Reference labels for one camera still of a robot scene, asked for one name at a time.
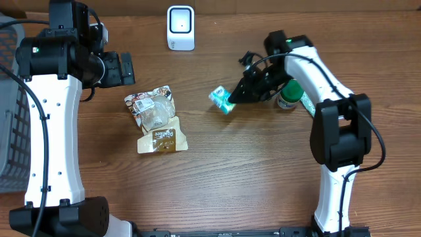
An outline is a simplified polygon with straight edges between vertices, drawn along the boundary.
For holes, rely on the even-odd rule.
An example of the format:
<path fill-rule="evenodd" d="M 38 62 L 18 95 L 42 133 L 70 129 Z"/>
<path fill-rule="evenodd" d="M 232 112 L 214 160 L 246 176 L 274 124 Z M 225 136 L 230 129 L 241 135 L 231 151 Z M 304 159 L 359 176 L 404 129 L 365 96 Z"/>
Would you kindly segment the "small teal tissue packet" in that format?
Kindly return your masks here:
<path fill-rule="evenodd" d="M 209 94 L 209 99 L 225 114 L 229 114 L 235 108 L 235 103 L 228 101 L 231 93 L 223 86 L 219 86 Z"/>

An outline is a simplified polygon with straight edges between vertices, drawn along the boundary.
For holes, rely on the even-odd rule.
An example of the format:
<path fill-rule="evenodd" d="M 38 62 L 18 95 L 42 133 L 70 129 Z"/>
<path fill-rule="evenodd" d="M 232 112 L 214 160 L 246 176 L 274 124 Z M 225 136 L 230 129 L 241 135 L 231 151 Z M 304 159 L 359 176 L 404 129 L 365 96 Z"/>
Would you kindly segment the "green lid white jar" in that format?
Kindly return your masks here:
<path fill-rule="evenodd" d="M 298 81 L 290 80 L 277 96 L 277 104 L 282 109 L 294 109 L 300 102 L 304 91 Z"/>

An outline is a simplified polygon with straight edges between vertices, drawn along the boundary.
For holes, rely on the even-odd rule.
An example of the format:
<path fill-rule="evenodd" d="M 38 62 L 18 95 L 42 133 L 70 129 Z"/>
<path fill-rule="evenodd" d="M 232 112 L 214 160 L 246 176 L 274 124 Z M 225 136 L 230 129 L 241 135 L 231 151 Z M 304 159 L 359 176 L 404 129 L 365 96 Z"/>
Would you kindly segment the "mint green packet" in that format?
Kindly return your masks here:
<path fill-rule="evenodd" d="M 304 92 L 300 102 L 302 103 L 303 107 L 309 112 L 309 114 L 314 117 L 316 108 L 312 101 L 310 100 L 310 97 Z"/>

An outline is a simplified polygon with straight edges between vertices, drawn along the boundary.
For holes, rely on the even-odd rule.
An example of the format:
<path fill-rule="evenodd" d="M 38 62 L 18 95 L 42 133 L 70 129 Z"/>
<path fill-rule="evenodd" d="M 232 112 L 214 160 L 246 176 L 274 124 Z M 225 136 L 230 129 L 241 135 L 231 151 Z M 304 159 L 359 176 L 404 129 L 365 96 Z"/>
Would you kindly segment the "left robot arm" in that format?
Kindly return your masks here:
<path fill-rule="evenodd" d="M 114 217 L 105 197 L 87 197 L 78 162 L 78 107 L 84 89 L 135 82 L 129 53 L 105 51 L 108 32 L 93 9 L 51 1 L 49 25 L 24 38 L 14 76 L 30 106 L 30 178 L 24 206 L 9 224 L 27 236 L 137 236 L 134 223 Z"/>

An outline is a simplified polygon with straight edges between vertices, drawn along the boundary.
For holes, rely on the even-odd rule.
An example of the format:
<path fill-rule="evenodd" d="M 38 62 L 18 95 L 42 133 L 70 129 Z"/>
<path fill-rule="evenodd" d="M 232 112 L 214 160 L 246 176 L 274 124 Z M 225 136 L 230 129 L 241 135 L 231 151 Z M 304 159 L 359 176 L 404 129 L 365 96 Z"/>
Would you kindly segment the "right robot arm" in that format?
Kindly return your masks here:
<path fill-rule="evenodd" d="M 310 150 L 321 168 L 318 205 L 310 227 L 283 227 L 280 236 L 370 236 L 368 227 L 352 226 L 348 216 L 353 182 L 371 150 L 369 98 L 345 87 L 306 35 L 271 32 L 264 48 L 266 56 L 248 51 L 239 59 L 243 77 L 222 106 L 229 111 L 275 97 L 287 107 L 304 94 L 314 106 Z"/>

